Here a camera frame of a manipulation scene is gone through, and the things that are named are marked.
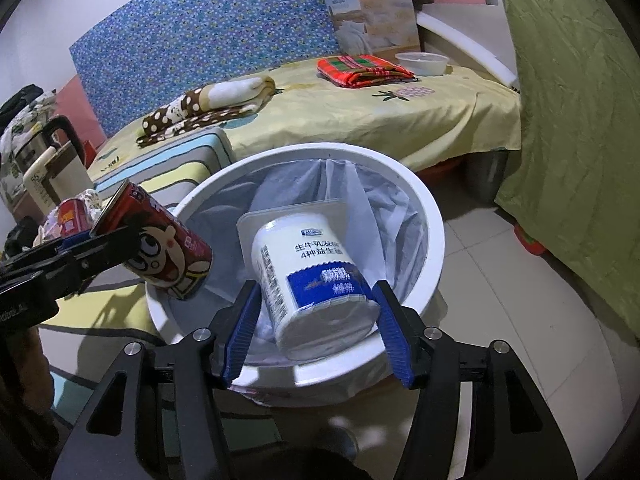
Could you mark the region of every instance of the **storage box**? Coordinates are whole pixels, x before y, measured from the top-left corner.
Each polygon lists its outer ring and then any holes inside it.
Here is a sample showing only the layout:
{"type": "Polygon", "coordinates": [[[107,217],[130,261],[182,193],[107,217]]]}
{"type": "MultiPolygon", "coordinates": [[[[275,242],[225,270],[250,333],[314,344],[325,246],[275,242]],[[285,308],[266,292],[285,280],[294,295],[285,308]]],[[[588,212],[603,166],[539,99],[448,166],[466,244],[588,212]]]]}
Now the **storage box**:
{"type": "Polygon", "coordinates": [[[343,53],[396,62],[398,52],[420,51],[412,0],[324,1],[343,53]]]}

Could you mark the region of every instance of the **white tile floor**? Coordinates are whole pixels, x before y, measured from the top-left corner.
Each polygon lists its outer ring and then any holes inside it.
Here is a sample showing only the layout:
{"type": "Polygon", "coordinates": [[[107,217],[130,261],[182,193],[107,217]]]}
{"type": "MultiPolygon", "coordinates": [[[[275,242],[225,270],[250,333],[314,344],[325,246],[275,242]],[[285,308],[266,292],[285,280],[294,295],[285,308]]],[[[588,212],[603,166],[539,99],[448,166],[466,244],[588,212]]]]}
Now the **white tile floor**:
{"type": "MultiPolygon", "coordinates": [[[[551,407],[578,476],[585,478],[618,436],[640,394],[635,339],[619,323],[599,319],[594,307],[597,319],[562,265],[527,253],[496,208],[479,206],[455,178],[432,193],[446,220],[446,257],[442,296],[430,306],[429,323],[472,344],[508,341],[551,407]]],[[[463,384],[451,479],[464,471],[470,391],[470,384],[463,384]]],[[[416,399],[415,392],[387,380],[337,406],[276,410],[276,421],[284,439],[299,443],[312,433],[310,428],[327,422],[350,428],[362,450],[356,464],[376,480],[390,480],[416,399]]]]}

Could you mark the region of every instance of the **floor tile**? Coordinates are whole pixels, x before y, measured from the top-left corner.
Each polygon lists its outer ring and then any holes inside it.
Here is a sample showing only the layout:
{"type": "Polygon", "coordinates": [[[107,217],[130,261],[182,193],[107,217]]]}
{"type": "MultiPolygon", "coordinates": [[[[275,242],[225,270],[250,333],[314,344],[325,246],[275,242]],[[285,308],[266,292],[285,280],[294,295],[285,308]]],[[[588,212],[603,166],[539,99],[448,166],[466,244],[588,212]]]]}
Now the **floor tile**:
{"type": "Polygon", "coordinates": [[[335,406],[272,411],[283,439],[303,446],[324,426],[347,428],[360,447],[356,466],[374,480],[389,480],[398,467],[417,400],[417,390],[405,390],[389,378],[335,406]]]}
{"type": "Polygon", "coordinates": [[[628,418],[638,402],[638,397],[640,397],[638,340],[622,318],[591,287],[583,280],[578,280],[578,287],[586,303],[595,314],[607,347],[609,347],[620,385],[622,413],[625,418],[628,418]]]}
{"type": "Polygon", "coordinates": [[[513,226],[496,213],[496,207],[478,207],[449,220],[449,224],[465,247],[484,242],[513,226]]]}
{"type": "Polygon", "coordinates": [[[549,397],[548,404],[574,459],[578,478],[583,479],[624,425],[616,371],[604,341],[591,349],[549,397]]]}
{"type": "Polygon", "coordinates": [[[458,252],[460,249],[464,249],[462,243],[456,236],[455,232],[448,223],[444,223],[444,255],[458,252]]]}
{"type": "Polygon", "coordinates": [[[548,397],[603,341],[598,323],[578,293],[512,231],[468,252],[507,311],[548,397]]]}
{"type": "Polygon", "coordinates": [[[434,298],[430,304],[433,310],[427,312],[430,322],[460,342],[489,346],[495,339],[504,339],[540,387],[536,370],[509,316],[467,250],[444,259],[438,289],[444,302],[434,298]]]}

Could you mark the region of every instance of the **brown polka dot blanket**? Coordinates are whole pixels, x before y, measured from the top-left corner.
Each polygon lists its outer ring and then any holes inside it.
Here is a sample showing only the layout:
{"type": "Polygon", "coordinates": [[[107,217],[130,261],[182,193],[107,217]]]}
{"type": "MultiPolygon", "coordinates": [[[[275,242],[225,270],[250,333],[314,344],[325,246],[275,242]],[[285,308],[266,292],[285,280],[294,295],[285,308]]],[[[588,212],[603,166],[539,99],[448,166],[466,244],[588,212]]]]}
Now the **brown polka dot blanket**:
{"type": "Polygon", "coordinates": [[[137,143],[148,146],[204,126],[255,114],[274,93],[275,83],[268,76],[253,76],[189,90],[142,119],[144,135],[137,143]]]}

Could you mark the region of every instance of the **blue polka dot headboard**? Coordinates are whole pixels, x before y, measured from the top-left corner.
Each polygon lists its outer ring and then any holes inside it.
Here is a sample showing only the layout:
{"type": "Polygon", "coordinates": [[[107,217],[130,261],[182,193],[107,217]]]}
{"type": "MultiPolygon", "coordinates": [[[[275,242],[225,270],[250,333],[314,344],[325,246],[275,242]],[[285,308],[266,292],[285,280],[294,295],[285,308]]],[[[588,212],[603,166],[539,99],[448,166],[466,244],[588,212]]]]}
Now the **blue polka dot headboard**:
{"type": "Polygon", "coordinates": [[[131,0],[70,51],[112,136],[184,90],[338,45],[323,0],[131,0]]]}

